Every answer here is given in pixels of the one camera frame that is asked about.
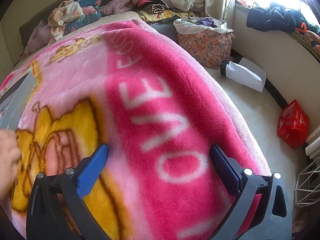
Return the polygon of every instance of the hand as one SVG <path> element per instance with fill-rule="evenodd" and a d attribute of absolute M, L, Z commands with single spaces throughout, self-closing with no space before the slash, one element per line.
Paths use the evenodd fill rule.
<path fill-rule="evenodd" d="M 7 196 L 15 182 L 20 157 L 15 132 L 0 130 L 0 200 Z"/>

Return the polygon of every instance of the red shopping bag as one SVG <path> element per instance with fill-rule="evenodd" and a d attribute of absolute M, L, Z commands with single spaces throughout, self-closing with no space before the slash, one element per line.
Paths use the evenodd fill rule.
<path fill-rule="evenodd" d="M 292 149 L 301 146 L 308 137 L 309 117 L 303 112 L 297 100 L 282 110 L 277 135 Z"/>

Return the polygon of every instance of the laundry basket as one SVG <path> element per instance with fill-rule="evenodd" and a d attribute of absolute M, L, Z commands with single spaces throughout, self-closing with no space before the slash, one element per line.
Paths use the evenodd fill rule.
<path fill-rule="evenodd" d="M 179 45 L 201 65 L 220 69 L 222 60 L 229 59 L 234 34 L 227 28 L 227 23 L 213 28 L 178 19 L 173 25 L 178 33 Z"/>

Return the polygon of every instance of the floor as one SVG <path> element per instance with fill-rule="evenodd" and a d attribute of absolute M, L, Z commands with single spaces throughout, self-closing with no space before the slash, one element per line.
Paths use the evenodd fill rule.
<path fill-rule="evenodd" d="M 281 108 L 263 89 L 260 93 L 220 75 L 220 70 L 205 68 L 229 95 L 246 120 L 267 159 L 271 172 L 279 172 L 284 180 L 293 207 L 297 175 L 307 166 L 302 148 L 292 150 L 276 135 Z"/>

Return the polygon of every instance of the blue clamp pad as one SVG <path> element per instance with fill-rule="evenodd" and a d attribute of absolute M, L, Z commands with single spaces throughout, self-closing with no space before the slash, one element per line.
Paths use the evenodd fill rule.
<path fill-rule="evenodd" d="M 89 195 L 93 185 L 98 179 L 104 165 L 108 158 L 108 146 L 102 144 L 95 152 L 92 154 L 92 158 L 88 165 L 84 168 L 82 173 L 78 178 L 77 192 L 81 199 L 84 196 Z"/>

